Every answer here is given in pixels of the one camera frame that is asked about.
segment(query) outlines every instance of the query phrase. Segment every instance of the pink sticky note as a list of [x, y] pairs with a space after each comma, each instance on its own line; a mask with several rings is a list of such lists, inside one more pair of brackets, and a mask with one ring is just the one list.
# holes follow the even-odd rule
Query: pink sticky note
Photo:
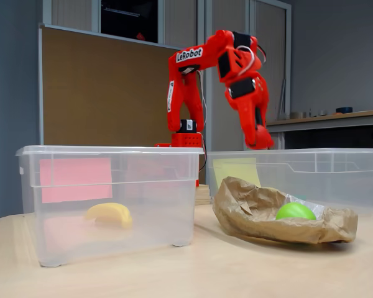
[[[40, 160], [41, 186], [112, 183], [110, 158]], [[112, 197], [112, 185], [43, 187], [43, 203]]]

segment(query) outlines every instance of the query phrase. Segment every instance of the green ball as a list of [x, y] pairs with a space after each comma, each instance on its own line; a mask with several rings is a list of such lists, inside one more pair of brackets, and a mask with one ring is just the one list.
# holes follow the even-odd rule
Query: green ball
[[299, 217], [302, 219], [316, 219], [315, 214], [300, 203], [288, 203], [283, 206], [278, 211], [276, 219], [286, 219], [288, 217]]

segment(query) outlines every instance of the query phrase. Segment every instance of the cork board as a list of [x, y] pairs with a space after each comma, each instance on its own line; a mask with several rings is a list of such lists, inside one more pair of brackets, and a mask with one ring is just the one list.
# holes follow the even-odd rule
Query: cork board
[[[44, 145], [171, 142], [167, 60], [175, 52], [42, 27]], [[181, 118], [189, 118], [185, 106]]]

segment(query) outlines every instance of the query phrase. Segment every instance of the banana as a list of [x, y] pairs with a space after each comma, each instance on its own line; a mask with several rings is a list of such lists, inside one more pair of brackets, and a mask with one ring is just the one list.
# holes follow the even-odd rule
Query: banana
[[85, 219], [95, 219], [99, 223], [118, 224], [131, 228], [132, 219], [129, 209], [118, 203], [98, 204], [87, 210]]

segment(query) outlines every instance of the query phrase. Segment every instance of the yellow sticky note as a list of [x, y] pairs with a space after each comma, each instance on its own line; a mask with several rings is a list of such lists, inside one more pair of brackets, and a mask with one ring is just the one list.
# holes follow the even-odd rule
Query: yellow sticky note
[[255, 158], [222, 158], [213, 160], [217, 187], [228, 176], [243, 179], [261, 187]]

